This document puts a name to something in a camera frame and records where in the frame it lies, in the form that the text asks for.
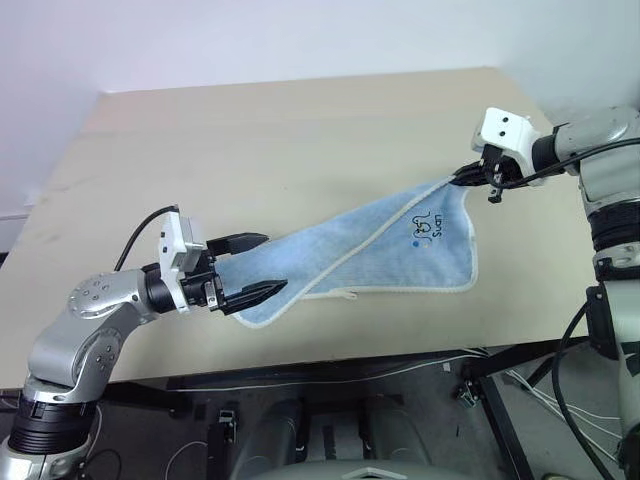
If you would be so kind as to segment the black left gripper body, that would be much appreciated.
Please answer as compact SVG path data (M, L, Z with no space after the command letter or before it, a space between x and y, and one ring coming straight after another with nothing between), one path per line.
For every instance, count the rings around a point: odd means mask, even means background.
M215 269L215 257L208 250L200 253L194 270L187 272L179 283L188 306L207 307L225 315L231 313L221 278Z

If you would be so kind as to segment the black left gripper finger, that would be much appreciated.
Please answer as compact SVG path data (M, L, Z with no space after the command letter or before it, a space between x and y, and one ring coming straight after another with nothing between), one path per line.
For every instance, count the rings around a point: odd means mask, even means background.
M225 298L224 314L231 315L255 307L279 293L287 280L265 280L243 287Z
M256 232L244 232L208 240L208 250L214 256L240 254L267 242L269 237Z

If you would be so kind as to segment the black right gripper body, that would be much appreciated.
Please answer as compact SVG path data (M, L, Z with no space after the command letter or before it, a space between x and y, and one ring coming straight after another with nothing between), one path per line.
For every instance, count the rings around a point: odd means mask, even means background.
M516 160L503 154L503 150L485 144L481 154L482 171L487 183L491 186L488 195L490 203L502 201L503 189L498 184L510 183L521 178L521 170Z

